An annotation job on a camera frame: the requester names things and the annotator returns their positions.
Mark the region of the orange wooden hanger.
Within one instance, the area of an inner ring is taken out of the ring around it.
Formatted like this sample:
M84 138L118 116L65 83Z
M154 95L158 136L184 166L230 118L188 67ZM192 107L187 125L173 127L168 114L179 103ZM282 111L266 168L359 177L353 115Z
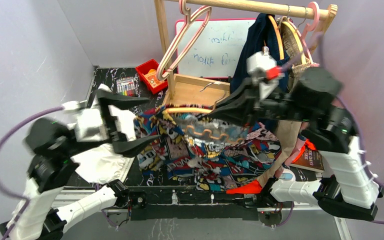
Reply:
M168 114L194 113L194 114L208 115L209 113L212 112L212 110L214 110L216 108L216 104L218 102L220 102L225 97L227 97L227 93L228 93L228 91L224 90L223 96L214 102L212 109L197 108L197 107L173 107L173 108L166 108L165 112L167 112ZM202 132L195 132L194 131L193 134L197 135L197 136L208 135L208 138L213 139L213 140L222 140L223 138L225 138L224 141L227 143L230 143L230 144L239 144L242 141L246 140L245 138L239 137L236 141L233 141L232 139L229 139L230 136L228 134L225 134L225 133L220 133L219 136L213 136L213 132L211 130L208 130L208 129L203 130Z

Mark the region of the comic print shorts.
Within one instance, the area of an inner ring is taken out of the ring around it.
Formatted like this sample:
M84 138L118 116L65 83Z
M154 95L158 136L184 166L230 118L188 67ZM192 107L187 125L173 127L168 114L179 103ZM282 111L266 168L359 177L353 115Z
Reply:
M149 109L133 121L137 138L157 136L137 156L145 186L231 191L261 176L281 155L280 141L260 121L241 127L169 109L169 105Z

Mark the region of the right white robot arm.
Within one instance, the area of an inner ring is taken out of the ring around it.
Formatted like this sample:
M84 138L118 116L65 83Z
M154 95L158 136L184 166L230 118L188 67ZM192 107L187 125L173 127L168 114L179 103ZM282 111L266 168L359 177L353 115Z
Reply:
M338 218L374 220L376 200L384 189L361 160L359 132L351 113L333 105L342 86L326 69L310 67L293 90L275 91L262 99L248 78L210 112L211 118L238 126L252 126L258 119L307 123L301 133L328 162L333 175L315 181L270 178L260 193L266 206L307 203Z

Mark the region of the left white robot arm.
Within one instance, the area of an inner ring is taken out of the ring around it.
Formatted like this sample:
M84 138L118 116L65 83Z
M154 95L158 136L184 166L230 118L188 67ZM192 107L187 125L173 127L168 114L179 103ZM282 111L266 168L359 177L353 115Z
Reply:
M127 110L148 102L146 97L98 89L92 107L87 107L85 101L69 101L29 116L6 133L0 139L0 150L15 132L30 125L24 142L34 157L27 170L23 194L9 190L0 182L1 193L19 199L12 218L0 224L2 237L59 240L72 226L98 211L143 207L145 193L129 190L119 179L69 205L58 208L52 205L79 166L73 156L110 144L114 154L132 158L157 140L157 135L129 140L110 111L110 106Z

